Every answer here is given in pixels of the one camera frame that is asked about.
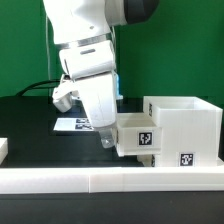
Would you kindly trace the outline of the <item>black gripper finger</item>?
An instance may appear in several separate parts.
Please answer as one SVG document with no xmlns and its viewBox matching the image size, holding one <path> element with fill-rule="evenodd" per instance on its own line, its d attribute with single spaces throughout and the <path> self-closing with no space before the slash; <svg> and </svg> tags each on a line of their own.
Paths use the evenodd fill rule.
<svg viewBox="0 0 224 224">
<path fill-rule="evenodd" d="M 101 130 L 99 134 L 104 148 L 111 148 L 114 146 L 114 137 L 111 129 Z"/>
</svg>

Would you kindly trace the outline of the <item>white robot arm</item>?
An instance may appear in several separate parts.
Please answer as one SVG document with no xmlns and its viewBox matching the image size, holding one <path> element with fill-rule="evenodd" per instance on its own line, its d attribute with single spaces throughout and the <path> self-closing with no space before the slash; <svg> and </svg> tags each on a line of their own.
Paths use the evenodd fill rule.
<svg viewBox="0 0 224 224">
<path fill-rule="evenodd" d="M 43 0 L 64 74 L 53 91 L 62 112 L 81 99 L 102 145 L 115 145 L 116 55 L 111 29 L 147 21 L 159 0 Z"/>
</svg>

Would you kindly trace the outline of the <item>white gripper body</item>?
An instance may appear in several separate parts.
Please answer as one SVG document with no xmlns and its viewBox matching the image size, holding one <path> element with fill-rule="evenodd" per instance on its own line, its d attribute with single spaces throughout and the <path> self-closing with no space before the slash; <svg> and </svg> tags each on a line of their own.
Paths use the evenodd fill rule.
<svg viewBox="0 0 224 224">
<path fill-rule="evenodd" d="M 86 115 L 94 129 L 116 123 L 116 69 L 110 40 L 59 52 L 63 70 L 77 86 Z"/>
</svg>

